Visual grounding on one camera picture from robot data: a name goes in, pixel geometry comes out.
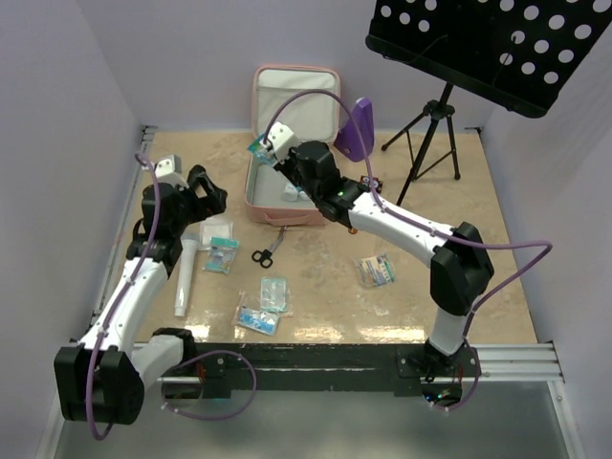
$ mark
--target tripod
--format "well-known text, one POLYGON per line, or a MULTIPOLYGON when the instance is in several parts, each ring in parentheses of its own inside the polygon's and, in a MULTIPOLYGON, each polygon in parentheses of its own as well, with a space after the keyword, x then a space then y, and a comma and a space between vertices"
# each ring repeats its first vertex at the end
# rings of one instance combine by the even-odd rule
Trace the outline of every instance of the tripod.
POLYGON ((398 132, 393 139, 389 142, 385 143, 382 146, 382 151, 385 151, 389 145, 391 145, 394 141, 396 141, 403 134, 406 134, 408 138, 408 147, 410 148, 410 159, 412 160, 412 167, 410 168, 410 173, 408 174, 407 179, 405 179, 404 188, 402 188, 402 192, 400 193, 400 197, 398 198, 398 206, 402 204, 404 200, 405 194, 408 191, 408 187, 411 182, 416 181, 417 179, 423 177, 426 173, 429 172, 436 165, 445 160, 448 156, 452 156, 452 163, 455 168, 455 180, 459 180, 461 178, 461 174, 459 173, 459 161, 457 160, 457 145, 455 144, 455 133, 452 128, 452 116, 455 113, 455 108, 452 105, 448 105, 448 98, 450 97, 450 92, 452 91, 453 85, 447 83, 444 88, 444 92, 440 97, 440 101, 438 100, 430 100, 427 105, 423 108, 423 113, 415 118, 410 124, 408 124, 404 129, 398 132), (419 148, 419 152, 417 153, 417 157, 414 157, 412 152, 412 141, 410 139, 410 129, 414 127, 414 125, 422 120, 424 117, 431 117, 431 122, 429 124, 429 128, 425 134, 425 138, 423 139, 423 143, 421 144, 421 148, 419 148), (433 135, 436 133, 436 129, 438 128, 438 124, 442 119, 447 119, 448 124, 448 138, 450 140, 450 151, 430 167, 425 169, 423 172, 419 173, 419 169, 421 169, 421 165, 423 164, 423 160, 425 159, 425 155, 429 150, 429 146, 431 145, 431 140, 433 139, 433 135))

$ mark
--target scissors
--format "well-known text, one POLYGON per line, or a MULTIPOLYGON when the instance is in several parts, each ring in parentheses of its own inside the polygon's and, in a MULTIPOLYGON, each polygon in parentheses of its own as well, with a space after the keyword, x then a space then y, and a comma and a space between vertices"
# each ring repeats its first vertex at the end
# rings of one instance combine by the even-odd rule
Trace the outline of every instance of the scissors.
POLYGON ((259 263, 259 266, 267 270, 273 264, 272 254, 276 249, 278 249, 280 243, 283 242, 286 230, 287 227, 281 227, 276 240, 272 242, 272 244, 264 251, 254 251, 251 255, 251 260, 255 263, 259 263))

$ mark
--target open case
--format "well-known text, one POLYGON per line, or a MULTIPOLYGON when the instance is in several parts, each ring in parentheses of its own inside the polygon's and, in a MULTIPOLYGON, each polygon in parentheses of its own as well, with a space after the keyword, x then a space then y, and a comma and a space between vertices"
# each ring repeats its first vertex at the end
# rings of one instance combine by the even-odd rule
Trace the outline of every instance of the open case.
MULTIPOLYGON (((324 89, 339 96, 336 72, 320 67, 264 66, 252 87, 252 131, 259 138, 278 107, 305 89, 324 89)), ((278 117, 302 141, 332 142, 339 129, 339 106, 321 94, 297 99, 278 117)), ((245 200, 253 222, 275 226, 325 225, 327 220, 311 201, 288 202, 283 190, 288 181, 268 165, 251 157, 245 200)))

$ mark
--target music stand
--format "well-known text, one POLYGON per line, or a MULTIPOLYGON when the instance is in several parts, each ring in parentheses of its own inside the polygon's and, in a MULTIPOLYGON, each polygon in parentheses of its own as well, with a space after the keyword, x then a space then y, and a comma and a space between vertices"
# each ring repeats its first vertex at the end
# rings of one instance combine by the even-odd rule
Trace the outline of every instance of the music stand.
MULTIPOLYGON (((378 0, 366 46, 447 83, 440 101, 431 101, 383 146, 385 150, 403 133, 410 142, 408 129, 431 116, 398 205, 412 181, 449 155, 455 179, 460 177, 452 134, 454 109, 447 109, 453 86, 525 117, 543 117, 610 21, 607 0, 378 0), (419 174, 442 118, 448 120, 451 151, 419 174)), ((411 142, 409 146, 412 157, 411 142)))

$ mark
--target purple object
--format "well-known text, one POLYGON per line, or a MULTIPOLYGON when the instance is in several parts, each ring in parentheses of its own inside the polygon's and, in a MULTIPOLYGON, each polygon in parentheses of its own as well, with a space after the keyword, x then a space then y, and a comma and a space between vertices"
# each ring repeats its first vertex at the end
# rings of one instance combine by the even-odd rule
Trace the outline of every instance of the purple object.
MULTIPOLYGON (((361 136, 365 142, 365 153, 370 156, 374 149, 374 114, 372 111, 372 101, 369 98, 360 98, 355 103, 352 111, 353 119, 357 122, 361 131, 361 136)), ((342 152, 353 163, 363 160, 361 152, 360 138, 355 128, 355 124, 349 119, 342 127, 334 146, 342 152)))

